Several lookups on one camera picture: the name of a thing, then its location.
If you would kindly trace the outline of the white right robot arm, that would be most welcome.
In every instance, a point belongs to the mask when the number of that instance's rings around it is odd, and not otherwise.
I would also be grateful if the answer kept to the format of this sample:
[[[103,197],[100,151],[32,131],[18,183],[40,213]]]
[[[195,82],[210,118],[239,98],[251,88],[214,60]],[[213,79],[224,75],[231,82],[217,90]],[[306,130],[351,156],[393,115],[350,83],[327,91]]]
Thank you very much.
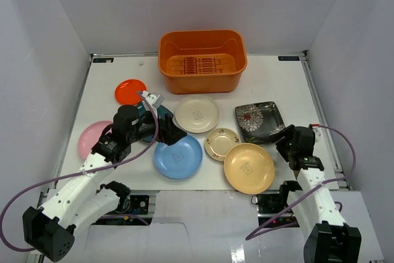
[[[305,262],[357,262],[361,233],[349,226],[334,202],[323,162],[314,155],[315,139],[312,127],[294,125],[271,136],[295,175],[279,188],[279,208],[297,219],[305,237]]]

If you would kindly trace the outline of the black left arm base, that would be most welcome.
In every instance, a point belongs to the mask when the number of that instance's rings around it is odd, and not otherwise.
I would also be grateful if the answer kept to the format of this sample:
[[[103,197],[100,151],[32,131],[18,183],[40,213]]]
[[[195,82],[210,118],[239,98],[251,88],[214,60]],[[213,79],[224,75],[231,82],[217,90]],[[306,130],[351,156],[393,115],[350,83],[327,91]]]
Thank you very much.
[[[130,205],[124,216],[99,219],[94,225],[113,225],[113,226],[148,226],[152,218],[149,217],[150,210],[149,195],[131,195]]]

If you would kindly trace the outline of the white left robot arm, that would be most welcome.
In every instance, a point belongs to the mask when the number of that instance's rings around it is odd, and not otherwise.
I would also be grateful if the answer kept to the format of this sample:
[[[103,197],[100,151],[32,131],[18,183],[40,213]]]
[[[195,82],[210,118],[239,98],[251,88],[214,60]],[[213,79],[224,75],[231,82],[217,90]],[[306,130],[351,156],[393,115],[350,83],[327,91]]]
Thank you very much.
[[[52,262],[58,262],[70,251],[80,230],[108,212],[123,213],[129,209],[129,188],[115,181],[103,184],[103,180],[131,153],[133,143],[149,137],[173,145],[187,136],[171,116],[158,118],[154,110],[147,108],[140,115],[133,105],[118,108],[78,176],[70,178],[38,209],[29,207],[23,213],[24,239],[29,245]]]

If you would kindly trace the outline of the teal square plate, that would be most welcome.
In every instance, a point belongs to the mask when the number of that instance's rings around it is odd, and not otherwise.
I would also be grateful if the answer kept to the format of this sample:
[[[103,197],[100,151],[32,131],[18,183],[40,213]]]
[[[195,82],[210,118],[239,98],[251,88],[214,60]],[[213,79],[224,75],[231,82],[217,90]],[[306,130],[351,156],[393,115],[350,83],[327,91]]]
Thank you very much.
[[[136,107],[137,107],[137,109],[138,109],[138,111],[139,111],[139,116],[143,116],[144,113],[146,112],[146,109],[145,109],[145,107],[143,106],[143,103],[142,103],[142,102],[139,102],[139,103],[136,105]],[[157,109],[157,112],[158,112],[158,118],[159,118],[159,119],[164,119],[165,115],[169,115],[171,118],[174,117],[174,114],[173,114],[170,110],[168,110],[166,107],[164,107],[163,105],[161,105],[161,106]],[[152,140],[152,137],[146,137],[146,138],[142,139],[142,141],[143,141],[143,142],[146,142],[146,143],[151,142],[151,140]]]

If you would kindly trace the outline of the black floral square plate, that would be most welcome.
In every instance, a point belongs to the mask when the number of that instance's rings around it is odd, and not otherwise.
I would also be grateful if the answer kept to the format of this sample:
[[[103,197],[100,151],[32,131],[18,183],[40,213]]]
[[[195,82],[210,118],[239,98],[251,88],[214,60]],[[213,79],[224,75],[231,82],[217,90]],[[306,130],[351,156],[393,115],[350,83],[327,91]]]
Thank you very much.
[[[237,106],[235,116],[244,141],[256,145],[270,144],[270,137],[286,127],[273,101]]]

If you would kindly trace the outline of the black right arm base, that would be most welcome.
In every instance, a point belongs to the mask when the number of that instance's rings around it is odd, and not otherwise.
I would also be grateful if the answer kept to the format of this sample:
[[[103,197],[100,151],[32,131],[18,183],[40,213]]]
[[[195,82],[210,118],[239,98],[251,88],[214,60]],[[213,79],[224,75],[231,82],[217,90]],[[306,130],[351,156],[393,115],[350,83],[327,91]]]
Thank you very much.
[[[251,197],[251,203],[257,208],[259,226],[286,207],[286,204],[282,202],[279,193],[253,195]],[[291,210],[286,211],[273,222],[270,222],[266,228],[272,229],[282,225],[285,225],[286,227],[299,227],[297,219]]]

